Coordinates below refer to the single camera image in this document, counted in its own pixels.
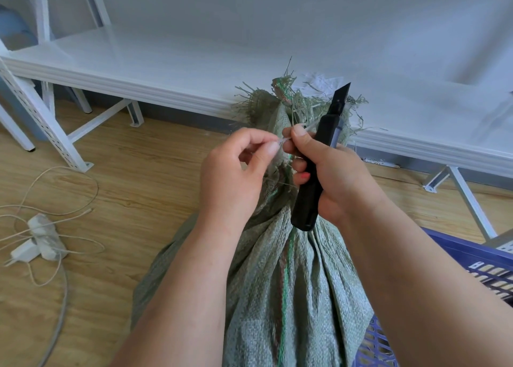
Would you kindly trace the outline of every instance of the forearm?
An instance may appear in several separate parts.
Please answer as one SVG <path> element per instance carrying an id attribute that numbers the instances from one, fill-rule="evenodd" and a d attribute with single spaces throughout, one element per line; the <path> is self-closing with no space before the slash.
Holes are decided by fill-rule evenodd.
<path id="1" fill-rule="evenodd" d="M 198 220 L 113 367 L 221 365 L 226 278 L 237 233 Z"/>
<path id="2" fill-rule="evenodd" d="M 379 195 L 352 201 L 339 229 L 399 362 L 503 365 L 511 308 Z"/>

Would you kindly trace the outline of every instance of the knife handle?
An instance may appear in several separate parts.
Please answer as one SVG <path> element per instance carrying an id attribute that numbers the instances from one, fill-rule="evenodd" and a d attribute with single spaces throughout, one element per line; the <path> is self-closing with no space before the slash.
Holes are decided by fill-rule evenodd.
<path id="1" fill-rule="evenodd" d="M 330 147 L 337 147 L 340 132 L 344 122 L 339 115 L 324 115 L 319 121 L 315 139 Z M 298 196 L 292 209 L 290 222 L 302 231 L 309 232 L 317 220 L 317 207 L 323 188 L 317 178 L 317 168 L 310 159 L 306 160 L 306 170 L 310 179 L 299 187 Z"/>

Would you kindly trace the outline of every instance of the black utility knife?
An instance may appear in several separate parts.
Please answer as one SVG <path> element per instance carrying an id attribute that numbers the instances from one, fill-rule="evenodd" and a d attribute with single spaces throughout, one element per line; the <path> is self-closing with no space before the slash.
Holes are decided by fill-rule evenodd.
<path id="1" fill-rule="evenodd" d="M 344 125 L 342 111 L 350 85 L 351 83 L 348 83 L 335 92 L 328 113 L 321 117 L 317 127 L 316 140 L 333 148 L 337 146 Z M 310 173 L 310 179 L 299 187 L 290 222 L 294 227 L 309 232 L 313 229 L 317 220 L 317 207 L 323 188 L 317 178 L 315 163 L 308 158 L 305 158 L 305 160 L 307 163 L 305 171 Z"/>

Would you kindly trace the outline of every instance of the fingernail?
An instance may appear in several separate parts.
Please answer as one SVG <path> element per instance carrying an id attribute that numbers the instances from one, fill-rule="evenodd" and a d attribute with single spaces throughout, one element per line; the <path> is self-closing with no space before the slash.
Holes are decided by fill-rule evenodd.
<path id="1" fill-rule="evenodd" d="M 292 129 L 294 130 L 294 133 L 298 136 L 305 136 L 307 133 L 301 124 L 295 124 L 295 126 L 292 127 Z"/>
<path id="2" fill-rule="evenodd" d="M 274 155 L 276 155 L 276 153 L 278 152 L 278 149 L 279 149 L 279 143 L 278 143 L 278 142 L 276 142 L 276 141 L 270 141 L 269 143 L 267 143 L 267 146 L 266 146 L 266 147 L 267 147 L 267 149 L 266 149 L 267 153 L 268 153 L 269 155 L 274 156 Z"/>

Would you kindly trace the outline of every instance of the left hand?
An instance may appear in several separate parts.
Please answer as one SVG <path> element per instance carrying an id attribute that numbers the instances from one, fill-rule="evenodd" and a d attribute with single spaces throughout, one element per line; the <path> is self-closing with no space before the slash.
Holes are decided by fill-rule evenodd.
<path id="1" fill-rule="evenodd" d="M 278 136 L 242 128 L 214 148 L 201 166 L 200 220 L 241 233 L 259 200 L 267 166 L 279 149 Z M 242 170 L 240 162 L 248 168 Z"/>

